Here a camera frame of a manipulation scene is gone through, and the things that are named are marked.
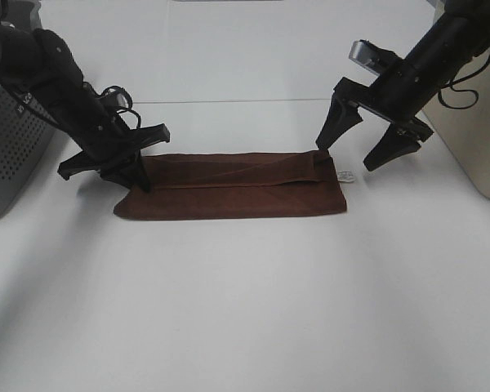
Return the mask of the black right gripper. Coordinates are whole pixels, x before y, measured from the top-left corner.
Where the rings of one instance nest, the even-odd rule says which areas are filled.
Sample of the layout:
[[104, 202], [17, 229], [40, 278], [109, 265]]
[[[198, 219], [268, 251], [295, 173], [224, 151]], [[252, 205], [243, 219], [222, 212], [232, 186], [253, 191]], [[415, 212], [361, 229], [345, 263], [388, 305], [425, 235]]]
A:
[[349, 129], [363, 121], [359, 108], [385, 119], [391, 125], [363, 160], [373, 172], [406, 154], [413, 154], [433, 134], [416, 118], [434, 95], [434, 84], [401, 60], [391, 65], [370, 86], [342, 78], [334, 87], [331, 105], [316, 139], [319, 149], [329, 149]]

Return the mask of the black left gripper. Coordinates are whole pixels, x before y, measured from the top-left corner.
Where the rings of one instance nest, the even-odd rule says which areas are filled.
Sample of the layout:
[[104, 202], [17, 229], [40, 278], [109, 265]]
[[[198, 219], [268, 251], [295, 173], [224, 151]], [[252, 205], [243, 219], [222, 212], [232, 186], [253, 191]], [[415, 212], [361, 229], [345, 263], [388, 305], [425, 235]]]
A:
[[64, 179], [95, 171], [102, 180], [127, 189], [137, 185], [146, 193], [151, 184], [141, 150], [171, 138], [165, 124], [143, 127], [133, 108], [106, 107], [100, 97], [59, 101], [57, 124], [81, 149], [59, 165]]

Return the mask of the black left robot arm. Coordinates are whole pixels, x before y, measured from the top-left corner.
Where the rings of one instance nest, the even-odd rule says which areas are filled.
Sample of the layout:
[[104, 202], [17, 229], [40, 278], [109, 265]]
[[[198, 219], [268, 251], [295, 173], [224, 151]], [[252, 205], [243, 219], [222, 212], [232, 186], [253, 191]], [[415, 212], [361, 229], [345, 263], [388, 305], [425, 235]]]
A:
[[122, 115], [137, 112], [128, 92], [110, 86], [97, 93], [56, 33], [49, 29], [27, 33], [0, 24], [0, 85], [15, 100], [22, 93], [31, 94], [42, 106], [42, 111], [31, 113], [80, 147], [80, 153], [59, 165], [64, 179], [95, 171], [103, 180], [150, 190], [141, 151], [168, 142], [167, 127], [130, 128]]

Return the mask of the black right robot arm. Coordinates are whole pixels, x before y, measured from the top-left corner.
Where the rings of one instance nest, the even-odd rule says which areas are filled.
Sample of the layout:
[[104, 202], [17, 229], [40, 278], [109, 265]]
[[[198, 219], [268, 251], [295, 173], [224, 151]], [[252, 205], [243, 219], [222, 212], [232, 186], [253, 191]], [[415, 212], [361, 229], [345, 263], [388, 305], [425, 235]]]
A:
[[316, 145], [329, 149], [362, 122], [359, 109], [365, 109], [389, 123], [363, 160], [369, 171], [415, 153], [433, 134], [417, 113], [459, 83], [460, 69], [485, 51], [490, 53], [490, 1], [445, 2], [443, 14], [404, 58], [368, 40], [354, 42], [349, 58], [376, 80], [370, 86], [348, 78], [336, 84]]

